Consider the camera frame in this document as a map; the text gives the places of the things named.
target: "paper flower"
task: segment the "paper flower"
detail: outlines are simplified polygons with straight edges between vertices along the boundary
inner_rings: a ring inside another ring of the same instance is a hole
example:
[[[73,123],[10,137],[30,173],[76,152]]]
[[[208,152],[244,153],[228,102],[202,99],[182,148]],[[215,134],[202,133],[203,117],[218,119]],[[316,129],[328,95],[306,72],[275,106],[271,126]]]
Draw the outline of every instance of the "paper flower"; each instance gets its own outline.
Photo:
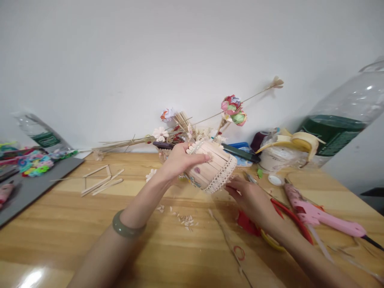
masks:
[[[230,115],[226,114],[225,112],[221,112],[221,117],[226,120],[226,122],[232,122],[232,118]]]
[[[166,109],[161,114],[160,119],[162,120],[162,122],[170,122],[172,121],[174,116],[175,116],[175,112],[172,110],[172,108]]]
[[[221,109],[228,115],[234,115],[238,113],[241,109],[240,98],[232,95],[224,98],[221,103]]]
[[[241,110],[239,113],[235,115],[231,115],[231,118],[237,126],[243,126],[245,122],[247,121],[247,114]]]
[[[156,138],[156,141],[164,142],[165,141],[165,137],[168,137],[169,134],[164,129],[164,127],[159,127],[158,129],[154,130],[154,132],[152,133],[152,136],[154,136],[154,138]]]
[[[191,140],[193,136],[193,130],[192,130],[191,124],[188,124],[187,135],[188,135],[188,139]]]
[[[148,182],[154,176],[154,174],[156,174],[156,171],[157,171],[157,169],[151,169],[150,174],[145,176],[145,178],[147,178],[147,180],[145,180],[145,181]]]
[[[284,81],[279,79],[279,76],[275,76],[275,78],[273,78],[271,87],[280,89],[280,88],[283,88],[283,84],[284,84]]]

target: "jade bangle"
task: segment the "jade bangle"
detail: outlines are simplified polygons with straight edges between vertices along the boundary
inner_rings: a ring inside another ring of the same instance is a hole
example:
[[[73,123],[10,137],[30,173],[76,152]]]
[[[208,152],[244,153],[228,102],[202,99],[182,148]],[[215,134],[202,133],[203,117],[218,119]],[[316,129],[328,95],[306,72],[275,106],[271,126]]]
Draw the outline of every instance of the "jade bangle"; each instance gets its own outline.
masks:
[[[145,224],[143,227],[137,228],[137,229],[133,229],[133,228],[129,228],[129,227],[125,226],[120,221],[120,214],[123,211],[124,210],[120,210],[114,216],[114,218],[112,220],[113,229],[117,232],[117,234],[119,234],[120,236],[123,236],[125,238],[135,238],[135,237],[140,236],[144,232],[147,225]]]

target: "green bottle label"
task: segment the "green bottle label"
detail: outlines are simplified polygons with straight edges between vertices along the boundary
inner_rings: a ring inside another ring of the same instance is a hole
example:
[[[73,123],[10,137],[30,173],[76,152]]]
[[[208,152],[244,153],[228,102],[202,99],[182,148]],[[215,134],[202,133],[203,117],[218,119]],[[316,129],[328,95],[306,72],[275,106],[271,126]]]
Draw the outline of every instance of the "green bottle label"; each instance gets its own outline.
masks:
[[[52,132],[42,133],[31,138],[43,148],[52,147],[60,143],[60,140]]]
[[[331,157],[351,142],[365,127],[366,124],[363,122],[345,117],[316,115],[303,123],[301,131],[315,135],[325,142],[325,144],[319,143],[316,155]]]

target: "pink glue gun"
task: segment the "pink glue gun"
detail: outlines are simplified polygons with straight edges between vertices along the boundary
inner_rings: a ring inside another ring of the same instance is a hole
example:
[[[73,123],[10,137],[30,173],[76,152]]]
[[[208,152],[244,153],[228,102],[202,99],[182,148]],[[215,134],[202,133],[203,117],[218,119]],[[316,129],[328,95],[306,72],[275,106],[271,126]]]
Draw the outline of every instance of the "pink glue gun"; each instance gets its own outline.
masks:
[[[300,192],[287,180],[284,184],[284,190],[303,224],[315,226],[323,223],[353,237],[363,237],[367,234],[366,230],[358,223],[336,218],[305,201]]]

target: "red rubber band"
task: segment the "red rubber band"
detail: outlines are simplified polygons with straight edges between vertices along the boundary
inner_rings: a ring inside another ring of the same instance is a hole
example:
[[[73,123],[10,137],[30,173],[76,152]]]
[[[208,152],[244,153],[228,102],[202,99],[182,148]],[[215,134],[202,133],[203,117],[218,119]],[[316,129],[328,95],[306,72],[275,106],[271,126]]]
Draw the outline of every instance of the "red rubber band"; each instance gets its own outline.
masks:
[[[239,261],[242,261],[242,260],[245,259],[245,252],[244,252],[243,248],[241,248],[240,246],[234,246],[234,247],[233,247],[233,252],[235,252],[235,254],[236,254],[236,249],[237,249],[237,248],[240,249],[241,252],[243,252],[243,257],[242,257],[242,258],[238,258],[237,255],[236,255],[236,257],[238,258],[238,260],[239,260]]]

